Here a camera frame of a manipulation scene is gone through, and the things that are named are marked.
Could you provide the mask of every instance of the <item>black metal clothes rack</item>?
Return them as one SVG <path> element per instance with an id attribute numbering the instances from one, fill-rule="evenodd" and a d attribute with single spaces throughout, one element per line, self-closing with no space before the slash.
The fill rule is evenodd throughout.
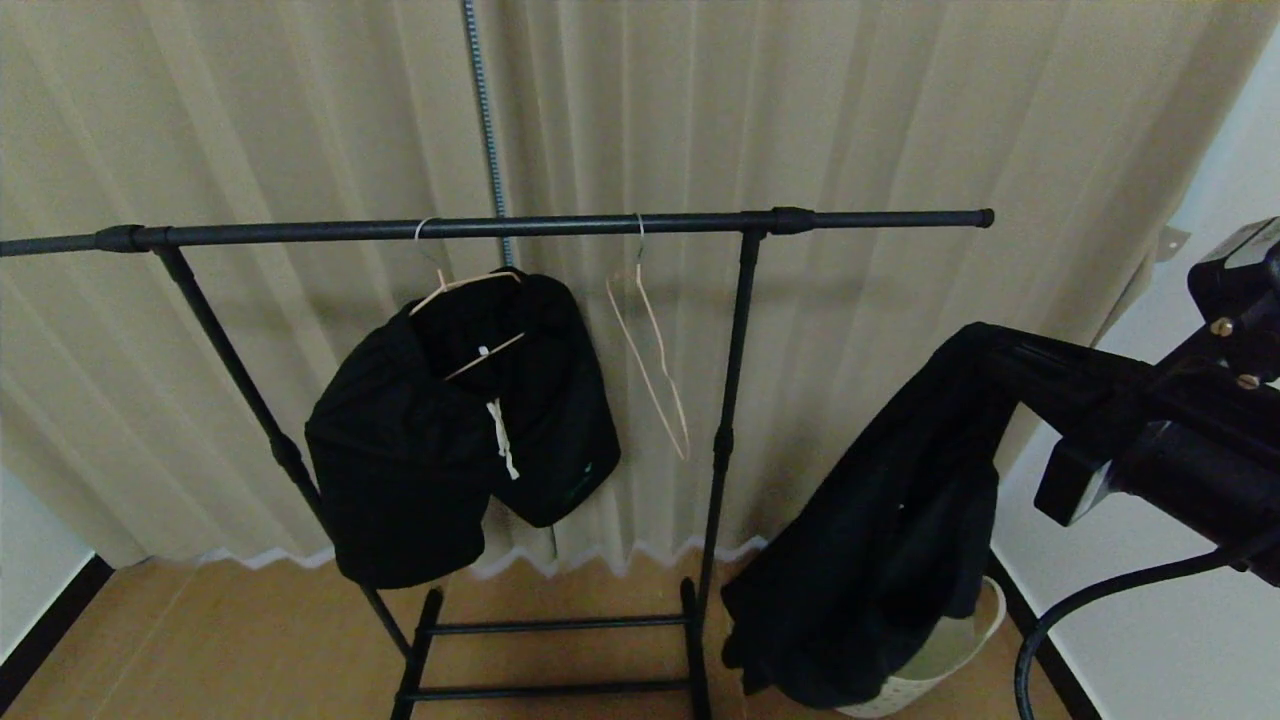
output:
<path id="1" fill-rule="evenodd" d="M 392 720 L 407 720 L 415 703 L 442 700 L 472 700 L 490 697 L 548 697 L 579 694 L 612 694 L 667 692 L 687 689 L 692 701 L 692 716 L 710 720 L 710 700 L 707 687 L 707 669 L 703 660 L 703 629 L 710 594 L 712 562 L 719 530 L 721 505 L 724 498 L 724 480 L 728 460 L 733 452 L 733 411 L 742 370 L 742 350 L 746 341 L 746 322 L 751 305 L 751 287 L 760 242 L 769 234 L 796 234 L 812 229 L 828 228 L 883 228 L 883 227 L 979 227 L 995 220 L 989 209 L 925 213 L 814 213 L 799 208 L 774 208 L 765 211 L 717 214 L 644 215 L 646 233 L 741 233 L 737 291 L 733 299 L 733 324 L 730 333 L 728 369 L 724 377 L 724 396 L 721 405 L 719 428 L 716 430 L 712 464 L 710 506 L 698 584 L 690 578 L 680 583 L 680 612 L 622 618 L 571 618 L 563 620 L 536 620 L 520 623 L 467 623 L 442 624 L 438 621 L 444 594 L 433 588 L 426 594 L 419 615 L 417 628 L 410 639 L 392 618 L 378 591 L 361 585 L 372 606 L 404 656 L 404 673 L 396 693 Z M 634 234 L 641 231 L 637 215 L 588 215 L 549 218 L 495 218 L 495 219 L 433 219 L 419 228 L 419 220 L 372 220 L 337 223 L 284 223 L 206 227 L 142 227 L 116 225 L 90 234 L 59 236 L 0 242 L 0 258 L 19 255 L 46 255 L 101 250 L 109 252 L 152 252 L 182 291 L 192 313 L 204 328 L 262 427 L 271 455 L 288 478 L 297 486 L 321 527 L 329 532 L 321 512 L 320 493 L 311 480 L 297 445 L 280 429 L 257 386 L 246 370 L 230 338 L 214 314 L 201 291 L 191 265 L 182 254 L 183 246 L 219 246 L 266 242 L 325 242 L 352 240 L 404 240 L 465 238 L 465 237 L 522 237 L 566 234 Z M 526 633 L 540 630 L 588 630 L 607 628 L 636 628 L 680 625 L 685 630 L 685 650 L 689 675 L 676 679 L 620 680 L 612 683 L 586 683 L 566 685 L 530 687 L 420 687 L 422 667 L 433 638 L 440 635 L 481 633 Z"/>

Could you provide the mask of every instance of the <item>floor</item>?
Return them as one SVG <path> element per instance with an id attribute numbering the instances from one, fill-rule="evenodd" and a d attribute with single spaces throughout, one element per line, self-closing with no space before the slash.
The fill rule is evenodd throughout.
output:
<path id="1" fill-rule="evenodd" d="M 497 579 L 447 579 L 443 621 L 680 610 L 678 568 L 637 559 L 626 578 L 589 564 L 550 580 L 517 562 Z M 732 577 L 719 568 L 717 583 Z M 403 624 L 425 588 L 387 593 Z M 713 596 L 708 661 L 717 720 L 836 720 L 776 691 L 744 698 L 718 650 L 728 618 Z M 993 602 L 984 597 L 979 616 Z M 964 670 L 896 717 L 1015 719 L 1011 669 L 1020 637 L 1005 626 Z M 576 630 L 438 638 L 430 684 L 552 683 L 676 678 L 685 674 L 678 628 Z M 49 657 L 6 719 L 385 717 L 402 662 L 358 591 L 333 564 L 276 562 L 257 571 L 225 561 L 189 568 L 148 562 L 116 573 Z M 1037 716 L 1069 715 L 1043 673 L 1033 678 Z M 419 705 L 417 720 L 687 717 L 684 693 Z"/>

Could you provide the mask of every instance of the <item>black cloth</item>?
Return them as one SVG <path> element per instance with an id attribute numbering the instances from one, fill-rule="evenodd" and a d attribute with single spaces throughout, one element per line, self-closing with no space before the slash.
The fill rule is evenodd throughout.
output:
<path id="1" fill-rule="evenodd" d="M 724 585 L 723 660 L 748 693 L 872 700 L 942 616 L 973 615 L 1016 402 L 978 365 L 1002 328 L 956 333 L 886 405 L 776 541 Z"/>
<path id="2" fill-rule="evenodd" d="M 568 288 L 517 273 L 406 305 L 342 363 L 306 424 L 339 570 L 398 588 L 463 568 L 484 551 L 497 495 L 545 527 L 618 462 L 599 361 Z M 518 333 L 509 347 L 444 378 Z M 518 479 L 499 455 L 498 401 Z"/>

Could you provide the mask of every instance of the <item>laundry basket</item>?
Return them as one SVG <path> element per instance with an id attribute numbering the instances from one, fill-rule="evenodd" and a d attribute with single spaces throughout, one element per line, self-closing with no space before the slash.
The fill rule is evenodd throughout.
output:
<path id="1" fill-rule="evenodd" d="M 975 618 L 943 618 L 929 633 L 920 651 L 884 680 L 881 694 L 874 700 L 837 710 L 851 717 L 892 715 L 973 660 L 1005 621 L 1005 591 L 991 578 L 983 578 L 982 582 L 996 593 L 996 616 L 982 634 L 974 626 Z"/>

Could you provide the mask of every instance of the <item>curtain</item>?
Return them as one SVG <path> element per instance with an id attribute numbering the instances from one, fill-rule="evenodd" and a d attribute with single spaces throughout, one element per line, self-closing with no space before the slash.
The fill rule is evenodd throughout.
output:
<path id="1" fill-rule="evenodd" d="M 780 530 L 890 395 L 972 320 L 1088 342 L 1275 23 L 1262 4 L 477 3 L 513 214 L 992 206 L 978 229 L 765 241 L 721 546 Z M 118 223 L 493 211 L 458 3 L 0 8 L 5 238 Z M 653 236 L 681 462 L 604 293 L 636 237 L 531 238 L 575 292 L 623 462 L 535 530 L 493 502 L 483 568 L 672 560 L 709 496 L 732 236 Z M 497 240 L 192 249 L 301 442 L 346 354 Z M 5 259 L 4 464 L 109 562 L 323 556 L 319 524 L 151 258 Z M 625 313 L 643 322 L 634 293 Z M 653 352 L 641 333 L 643 350 Z"/>

